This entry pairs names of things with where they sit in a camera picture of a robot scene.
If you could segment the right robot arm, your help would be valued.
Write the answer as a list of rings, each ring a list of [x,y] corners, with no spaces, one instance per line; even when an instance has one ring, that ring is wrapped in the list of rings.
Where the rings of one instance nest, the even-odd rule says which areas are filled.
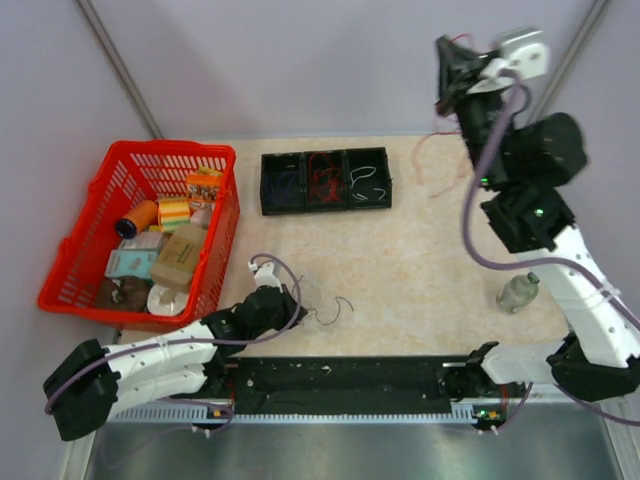
[[[517,104],[527,81],[546,74],[550,50],[540,31],[501,36],[485,53],[441,36],[437,114],[455,116],[474,171],[463,208],[479,189],[493,192],[481,208],[515,256],[512,268],[540,279],[561,309],[568,335],[548,344],[484,344],[468,358],[466,380],[487,396],[514,382],[554,384],[597,402],[639,387],[639,321],[591,256],[560,195],[587,164],[578,122],[558,112],[523,127]]]

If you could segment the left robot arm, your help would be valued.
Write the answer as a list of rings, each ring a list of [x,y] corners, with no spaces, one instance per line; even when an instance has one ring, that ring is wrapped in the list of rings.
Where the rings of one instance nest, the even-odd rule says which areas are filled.
[[[45,412],[60,438],[73,441],[137,405],[199,391],[216,396],[226,387],[228,358],[283,334],[304,312],[298,286],[263,286],[241,303],[148,340],[84,341],[45,380]]]

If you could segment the brown cardboard box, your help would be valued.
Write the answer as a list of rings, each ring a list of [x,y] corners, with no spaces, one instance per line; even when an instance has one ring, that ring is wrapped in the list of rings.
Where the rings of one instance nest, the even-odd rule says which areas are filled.
[[[165,288],[188,293],[207,231],[192,224],[179,226],[151,268],[151,280]]]

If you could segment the white round container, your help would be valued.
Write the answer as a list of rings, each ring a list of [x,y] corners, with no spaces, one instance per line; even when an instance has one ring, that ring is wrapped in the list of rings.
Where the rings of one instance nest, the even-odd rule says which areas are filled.
[[[153,315],[178,316],[185,310],[188,299],[188,294],[155,284],[149,291],[146,308]]]

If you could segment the pink wrapped package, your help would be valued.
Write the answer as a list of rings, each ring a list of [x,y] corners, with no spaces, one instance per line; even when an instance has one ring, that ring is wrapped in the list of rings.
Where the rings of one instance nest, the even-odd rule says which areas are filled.
[[[190,217],[190,223],[198,228],[207,230],[213,220],[212,209],[196,209]]]

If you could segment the black three-compartment tray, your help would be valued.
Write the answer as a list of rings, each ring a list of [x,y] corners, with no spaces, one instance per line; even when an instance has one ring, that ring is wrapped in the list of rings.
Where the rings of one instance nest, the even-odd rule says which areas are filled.
[[[393,183],[383,147],[261,157],[264,216],[389,209],[392,200]]]

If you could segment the orange snack package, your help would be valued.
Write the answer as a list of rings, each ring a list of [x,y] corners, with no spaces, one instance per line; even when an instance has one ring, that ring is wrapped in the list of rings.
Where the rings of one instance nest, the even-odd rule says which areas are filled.
[[[212,212],[222,186],[223,172],[199,167],[186,177],[186,192],[192,210]]]

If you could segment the yellow green striped roll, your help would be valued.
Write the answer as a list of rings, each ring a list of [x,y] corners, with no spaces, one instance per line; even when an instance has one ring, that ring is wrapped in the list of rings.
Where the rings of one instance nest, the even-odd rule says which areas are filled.
[[[172,233],[190,222],[191,210],[186,197],[164,197],[157,204],[157,221],[161,231]]]

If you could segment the pink white box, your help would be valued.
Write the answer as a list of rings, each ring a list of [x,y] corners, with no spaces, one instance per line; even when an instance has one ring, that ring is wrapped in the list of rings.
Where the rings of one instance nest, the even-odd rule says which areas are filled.
[[[169,235],[161,231],[144,231],[132,239],[122,240],[118,249],[159,253],[168,239]]]

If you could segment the orange black cylinder can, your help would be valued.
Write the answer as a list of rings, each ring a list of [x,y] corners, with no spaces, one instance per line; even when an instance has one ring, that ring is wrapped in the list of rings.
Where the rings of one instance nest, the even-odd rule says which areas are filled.
[[[133,239],[146,228],[157,223],[158,209],[155,201],[143,200],[115,222],[115,232],[122,239]]]

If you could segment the teal small box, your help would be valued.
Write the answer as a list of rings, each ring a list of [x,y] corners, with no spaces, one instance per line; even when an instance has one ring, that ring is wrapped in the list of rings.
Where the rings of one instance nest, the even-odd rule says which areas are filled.
[[[112,250],[104,276],[107,278],[136,277],[149,280],[157,256],[158,253],[155,251]]]

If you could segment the brown furry item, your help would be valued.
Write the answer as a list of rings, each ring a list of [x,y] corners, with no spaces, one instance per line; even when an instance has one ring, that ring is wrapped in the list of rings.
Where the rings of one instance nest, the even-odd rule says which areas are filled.
[[[105,278],[99,286],[94,307],[119,312],[140,313],[146,308],[150,290],[151,283],[138,277]]]

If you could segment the red plastic basket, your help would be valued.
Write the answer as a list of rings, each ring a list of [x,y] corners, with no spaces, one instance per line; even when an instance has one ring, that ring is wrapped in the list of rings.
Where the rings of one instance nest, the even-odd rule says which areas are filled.
[[[39,294],[39,307],[118,329],[162,333],[216,311],[240,215],[235,160],[235,150],[227,145],[178,140],[114,143],[89,184],[88,198],[70,236],[60,244]],[[110,253],[124,240],[115,232],[115,222],[143,200],[187,198],[186,177],[199,167],[222,171],[223,177],[191,288],[185,293],[189,295],[185,310],[169,317],[150,314],[147,308],[140,313],[95,308]],[[158,221],[144,231],[161,231]],[[170,238],[174,232],[163,233]],[[155,285],[151,278],[147,281]]]

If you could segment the clear plastic bottle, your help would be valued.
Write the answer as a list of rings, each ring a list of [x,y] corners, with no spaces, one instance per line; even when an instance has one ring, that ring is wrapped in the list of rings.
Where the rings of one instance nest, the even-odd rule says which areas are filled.
[[[539,283],[539,278],[533,272],[514,276],[496,296],[497,306],[508,314],[520,312],[538,296]]]

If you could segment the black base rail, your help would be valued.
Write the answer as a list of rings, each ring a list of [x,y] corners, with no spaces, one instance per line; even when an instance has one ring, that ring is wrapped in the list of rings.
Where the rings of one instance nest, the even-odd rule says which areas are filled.
[[[234,357],[195,393],[180,399],[231,400],[245,415],[449,413],[454,402],[520,397],[463,356]]]

